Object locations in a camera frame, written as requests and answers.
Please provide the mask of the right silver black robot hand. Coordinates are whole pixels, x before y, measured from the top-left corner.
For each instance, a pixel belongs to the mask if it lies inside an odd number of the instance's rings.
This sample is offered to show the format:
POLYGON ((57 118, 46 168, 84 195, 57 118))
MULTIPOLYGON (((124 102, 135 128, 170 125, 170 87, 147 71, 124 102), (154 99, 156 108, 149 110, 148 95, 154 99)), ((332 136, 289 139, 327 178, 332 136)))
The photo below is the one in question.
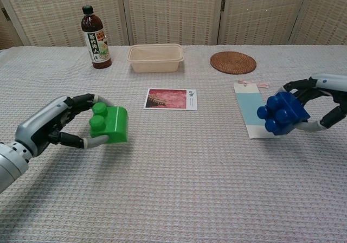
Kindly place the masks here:
POLYGON ((318 132, 331 128, 334 124, 346 117, 346 76, 332 73, 316 73, 308 79, 291 81, 283 85, 279 91, 290 92, 296 90, 293 95, 302 106, 310 100, 319 97, 332 97, 338 104, 334 109, 322 117, 322 119, 308 122, 302 121, 294 124, 294 128, 306 132, 318 132))

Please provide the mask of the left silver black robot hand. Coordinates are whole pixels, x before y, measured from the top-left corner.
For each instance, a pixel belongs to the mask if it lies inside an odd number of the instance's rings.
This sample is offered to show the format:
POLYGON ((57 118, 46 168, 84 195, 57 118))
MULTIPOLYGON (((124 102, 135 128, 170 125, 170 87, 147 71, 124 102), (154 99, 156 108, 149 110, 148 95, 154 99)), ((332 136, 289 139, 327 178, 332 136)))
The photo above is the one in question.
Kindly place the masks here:
POLYGON ((81 138, 62 132, 75 116, 83 111, 90 110, 96 103, 107 106, 114 104, 109 100, 95 94, 84 94, 75 97, 62 96, 54 99, 41 108, 30 118, 19 124, 15 141, 22 144, 32 157, 37 157, 49 144, 61 144, 78 149, 88 149, 99 146, 107 138, 81 138))

